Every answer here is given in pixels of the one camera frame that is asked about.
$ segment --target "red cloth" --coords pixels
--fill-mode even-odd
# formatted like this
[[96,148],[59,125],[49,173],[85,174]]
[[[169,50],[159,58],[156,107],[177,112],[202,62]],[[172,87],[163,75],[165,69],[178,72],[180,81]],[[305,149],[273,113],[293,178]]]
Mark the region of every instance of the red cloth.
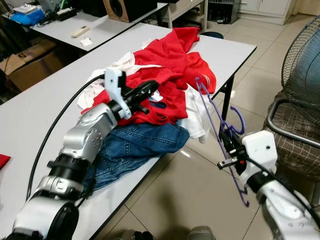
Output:
[[[187,54],[192,45],[199,40],[198,31],[197,27],[174,28],[164,38],[156,39],[145,49],[134,53],[136,65],[162,67],[141,68],[135,74],[126,77],[126,85],[136,88],[145,81],[156,80],[160,84],[158,91],[163,97],[160,103],[165,108],[146,99],[141,105],[148,108],[150,113],[136,112],[130,119],[120,120],[118,123],[120,126],[146,122],[156,125],[175,124],[177,120],[187,118],[186,97],[183,90],[188,88],[187,83],[197,89],[197,77],[199,83],[203,83],[210,93],[214,93],[216,78],[208,64],[198,52]],[[110,98],[104,90],[94,98],[92,106],[109,101]]]
[[9,159],[10,159],[9,156],[0,154],[0,169],[2,169],[4,165],[6,165]]

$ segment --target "fan grille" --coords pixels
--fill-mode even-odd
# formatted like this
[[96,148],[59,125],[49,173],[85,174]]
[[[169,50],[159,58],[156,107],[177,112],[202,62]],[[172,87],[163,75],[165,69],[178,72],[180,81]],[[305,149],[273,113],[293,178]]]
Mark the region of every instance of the fan grille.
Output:
[[281,84],[288,100],[308,120],[320,124],[320,17],[292,42],[282,65]]

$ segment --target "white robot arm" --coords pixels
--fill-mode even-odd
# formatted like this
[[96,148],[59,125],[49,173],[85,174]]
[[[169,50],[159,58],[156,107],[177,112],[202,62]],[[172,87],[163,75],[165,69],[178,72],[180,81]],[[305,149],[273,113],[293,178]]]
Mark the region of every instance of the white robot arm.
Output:
[[83,114],[63,140],[55,161],[50,161],[33,195],[16,216],[7,240],[71,240],[79,211],[75,202],[81,197],[88,167],[95,160],[102,141],[118,121],[136,111],[148,113],[140,103],[157,90],[150,80],[137,88],[126,87],[126,74],[117,69],[105,71],[105,89],[111,101],[101,103]]
[[[240,181],[256,193],[263,217],[277,240],[320,240],[313,218],[299,200],[258,163],[270,172],[276,171],[277,149],[274,135],[266,130],[249,134],[240,140],[233,134],[220,132],[231,159],[219,162],[220,169],[235,165]],[[300,193],[295,194],[309,206]]]

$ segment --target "blue denim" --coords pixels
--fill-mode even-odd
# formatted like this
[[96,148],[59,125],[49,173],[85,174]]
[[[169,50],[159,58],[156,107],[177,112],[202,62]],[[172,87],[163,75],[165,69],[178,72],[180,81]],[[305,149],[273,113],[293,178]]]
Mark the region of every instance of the blue denim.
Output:
[[[153,125],[149,123],[119,126],[104,139],[97,156],[94,190],[100,189],[126,173],[132,172],[151,157],[175,153],[189,139],[183,127]],[[88,187],[94,175],[94,167],[88,170],[84,188]]]

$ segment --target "white table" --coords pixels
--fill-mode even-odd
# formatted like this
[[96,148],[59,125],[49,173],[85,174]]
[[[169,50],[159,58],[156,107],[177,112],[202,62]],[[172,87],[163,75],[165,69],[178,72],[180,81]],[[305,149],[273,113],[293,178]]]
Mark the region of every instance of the white table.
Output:
[[[47,35],[50,38],[59,40],[76,48],[89,52],[106,43],[107,41],[113,39],[114,37],[133,27],[134,25],[138,24],[146,17],[160,11],[167,5],[167,3],[158,2],[157,8],[130,23],[110,19],[108,15],[103,17],[96,17],[80,11],[78,15],[73,16],[67,20],[56,20],[42,27],[38,27],[35,25],[31,27],[31,29],[41,34]],[[90,27],[90,30],[80,35],[79,37],[71,37],[72,32],[80,29],[83,26]],[[83,46],[80,43],[80,40],[83,40],[85,37],[90,38],[92,44]]]
[[[162,38],[170,31],[168,28],[139,23],[0,105],[0,153],[12,157],[0,171],[0,239],[12,231],[16,214],[25,202],[29,174],[38,148],[69,98],[85,83],[93,70],[107,67],[126,52],[139,50],[142,42]],[[201,36],[191,51],[200,52],[207,61],[216,76],[218,91],[255,48],[253,45]],[[33,190],[41,178],[49,173],[47,163],[57,156],[65,133],[77,122],[80,111],[74,102],[53,130],[35,171]],[[117,182],[95,191],[80,208],[73,239],[93,239],[97,230],[124,203],[157,160],[152,158]]]
[[163,22],[168,23],[169,28],[173,28],[173,21],[191,10],[195,6],[204,2],[204,16],[202,23],[202,31],[207,31],[208,22],[208,0],[179,0],[177,3],[169,3],[166,13],[163,17]]

